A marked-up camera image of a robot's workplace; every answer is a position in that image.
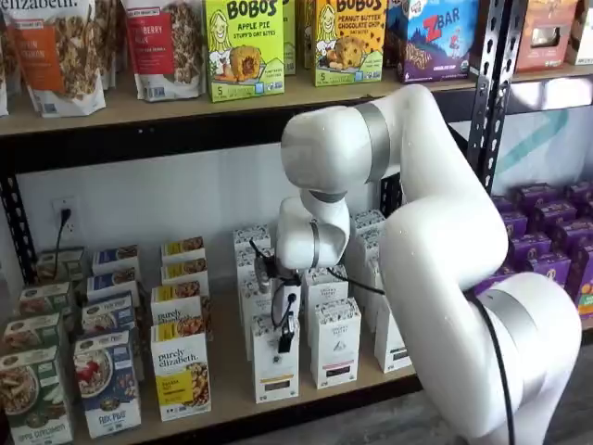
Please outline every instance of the orange label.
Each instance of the orange label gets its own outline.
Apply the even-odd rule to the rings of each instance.
[[[33,90],[64,92],[53,26],[42,20],[20,20],[8,27],[27,84]]]

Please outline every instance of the yellow label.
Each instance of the yellow label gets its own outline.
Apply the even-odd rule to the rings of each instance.
[[[181,371],[175,375],[157,375],[159,405],[173,405],[193,401],[192,373]]]

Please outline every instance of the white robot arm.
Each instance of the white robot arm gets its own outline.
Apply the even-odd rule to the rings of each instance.
[[[296,116],[284,131],[282,159],[301,188],[300,200],[283,202],[278,226],[277,261],[290,269],[337,264],[349,237],[346,191],[401,169],[408,204],[385,223],[380,264],[414,368],[465,438],[508,443],[492,339],[462,294],[500,266],[507,234],[431,93],[411,85],[363,106]],[[311,215],[318,221],[311,224]],[[580,347],[574,304],[534,273],[479,300],[506,368],[516,443],[541,444]]]

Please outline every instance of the granola bag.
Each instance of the granola bag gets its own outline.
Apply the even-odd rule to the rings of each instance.
[[[201,0],[122,0],[138,98],[198,97],[205,91]]]
[[[105,107],[95,0],[6,0],[0,7],[37,112],[87,116]]]

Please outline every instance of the floor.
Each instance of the floor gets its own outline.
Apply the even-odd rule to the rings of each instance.
[[[593,345],[583,347],[546,444],[593,445]],[[461,445],[423,392],[233,445]]]

